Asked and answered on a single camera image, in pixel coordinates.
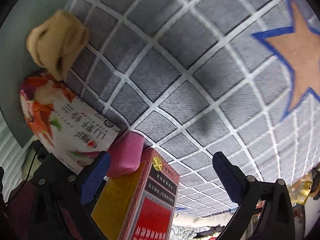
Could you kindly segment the red yellow cardboard box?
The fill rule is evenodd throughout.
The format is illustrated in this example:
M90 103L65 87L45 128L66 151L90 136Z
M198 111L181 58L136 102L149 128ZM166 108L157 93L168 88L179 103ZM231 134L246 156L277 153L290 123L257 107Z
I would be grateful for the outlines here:
M153 148L139 168L110 178L92 218L107 239L169 239L179 174Z

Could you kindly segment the beige knitted soft item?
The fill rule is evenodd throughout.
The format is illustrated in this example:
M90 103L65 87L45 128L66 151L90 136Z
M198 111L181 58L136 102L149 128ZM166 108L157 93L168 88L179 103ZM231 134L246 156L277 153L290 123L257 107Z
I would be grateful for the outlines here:
M26 39L33 61L58 80L64 80L81 51L87 46L89 29L65 10L56 13Z

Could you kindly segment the grey checked star tablecloth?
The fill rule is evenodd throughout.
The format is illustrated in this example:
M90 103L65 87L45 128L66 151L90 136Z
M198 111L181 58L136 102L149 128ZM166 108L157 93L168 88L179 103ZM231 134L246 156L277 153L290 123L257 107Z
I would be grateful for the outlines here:
M294 0L308 24L319 20ZM68 0L90 32L66 82L121 131L142 135L181 176L176 209L236 208L212 167L287 184L319 162L319 101L286 113L292 79L254 34L292 25L287 0Z

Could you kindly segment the floral tissue pack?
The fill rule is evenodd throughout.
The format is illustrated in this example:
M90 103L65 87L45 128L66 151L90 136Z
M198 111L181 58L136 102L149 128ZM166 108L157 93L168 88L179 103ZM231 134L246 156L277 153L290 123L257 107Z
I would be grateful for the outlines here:
M49 153L76 174L108 150L120 132L48 72L25 78L20 102L32 132Z

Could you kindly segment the pink sponge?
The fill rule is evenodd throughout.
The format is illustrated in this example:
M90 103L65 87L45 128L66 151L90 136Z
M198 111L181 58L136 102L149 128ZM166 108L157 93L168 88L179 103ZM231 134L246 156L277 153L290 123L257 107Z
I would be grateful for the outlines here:
M111 165L106 174L117 178L135 172L140 166L144 137L135 132L122 135L108 150Z

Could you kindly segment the white open storage box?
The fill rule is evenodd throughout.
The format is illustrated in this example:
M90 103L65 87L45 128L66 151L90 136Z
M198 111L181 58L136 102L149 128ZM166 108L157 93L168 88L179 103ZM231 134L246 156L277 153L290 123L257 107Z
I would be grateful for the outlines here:
M68 0L1 0L1 113L21 147L33 136L20 105L22 81L39 70L26 49L30 31Z

